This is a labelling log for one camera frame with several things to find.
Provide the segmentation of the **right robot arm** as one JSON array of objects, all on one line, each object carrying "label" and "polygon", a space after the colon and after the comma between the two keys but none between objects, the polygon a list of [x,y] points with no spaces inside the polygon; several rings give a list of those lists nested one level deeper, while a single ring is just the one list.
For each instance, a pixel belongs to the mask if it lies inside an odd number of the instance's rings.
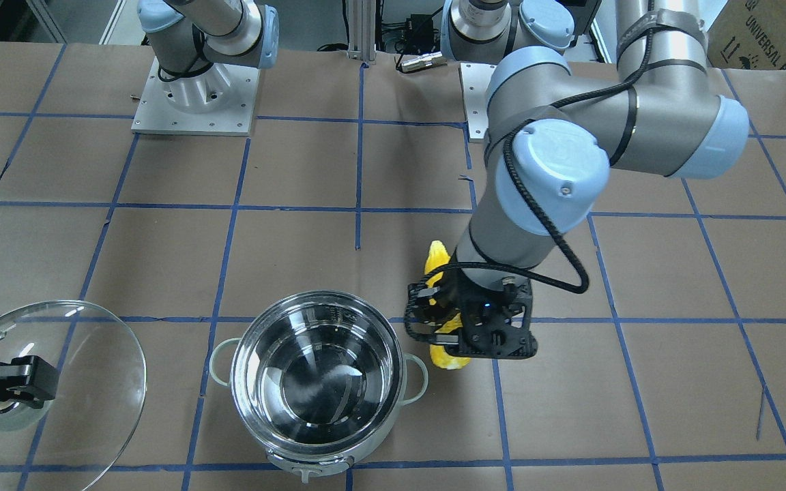
[{"label": "right robot arm", "polygon": [[[132,130],[149,136],[247,136],[259,72],[274,66],[280,19],[254,1],[141,1],[141,30],[155,63]],[[39,411],[61,370],[37,355],[0,361],[0,414]]]}]

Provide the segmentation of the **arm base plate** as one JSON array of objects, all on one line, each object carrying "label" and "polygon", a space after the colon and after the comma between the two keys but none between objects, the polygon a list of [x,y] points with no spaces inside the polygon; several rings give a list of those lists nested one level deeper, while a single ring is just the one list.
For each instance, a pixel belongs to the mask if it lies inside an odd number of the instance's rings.
[{"label": "arm base plate", "polygon": [[252,134],[262,71],[214,64],[192,78],[164,81],[155,60],[131,130],[156,136],[237,136]]},{"label": "arm base plate", "polygon": [[467,134],[471,143],[481,143],[489,128],[486,91],[495,68],[496,65],[478,63],[462,63],[459,66]]}]

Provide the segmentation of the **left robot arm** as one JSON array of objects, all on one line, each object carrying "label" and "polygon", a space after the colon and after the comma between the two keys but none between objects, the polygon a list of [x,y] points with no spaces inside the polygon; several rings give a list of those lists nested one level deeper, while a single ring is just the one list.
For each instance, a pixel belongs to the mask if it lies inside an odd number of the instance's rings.
[{"label": "left robot arm", "polygon": [[445,265],[408,288],[405,329],[455,357],[526,359],[532,282],[584,293],[589,277],[564,240],[612,170],[712,179],[739,160],[749,118],[711,90],[695,1],[620,1],[618,78],[577,76],[574,37],[556,1],[447,1],[449,60],[494,65],[486,88],[487,182]]}]

